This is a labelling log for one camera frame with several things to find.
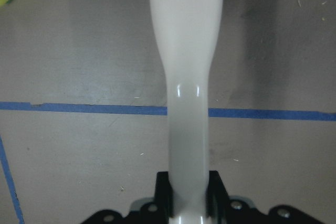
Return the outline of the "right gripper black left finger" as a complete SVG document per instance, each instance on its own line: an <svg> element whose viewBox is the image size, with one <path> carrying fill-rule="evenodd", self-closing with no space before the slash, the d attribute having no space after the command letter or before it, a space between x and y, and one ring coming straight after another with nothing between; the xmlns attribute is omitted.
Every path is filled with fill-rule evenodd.
<svg viewBox="0 0 336 224"><path fill-rule="evenodd" d="M155 203L163 219L174 217L173 190L168 172L158 172L155 182Z"/></svg>

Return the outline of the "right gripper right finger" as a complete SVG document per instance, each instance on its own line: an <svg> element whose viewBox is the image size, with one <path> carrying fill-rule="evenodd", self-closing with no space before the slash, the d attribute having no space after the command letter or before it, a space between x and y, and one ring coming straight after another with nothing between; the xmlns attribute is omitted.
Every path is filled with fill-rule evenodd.
<svg viewBox="0 0 336 224"><path fill-rule="evenodd" d="M228 192L219 172L210 170L206 191L206 215L212 219L226 219L229 201Z"/></svg>

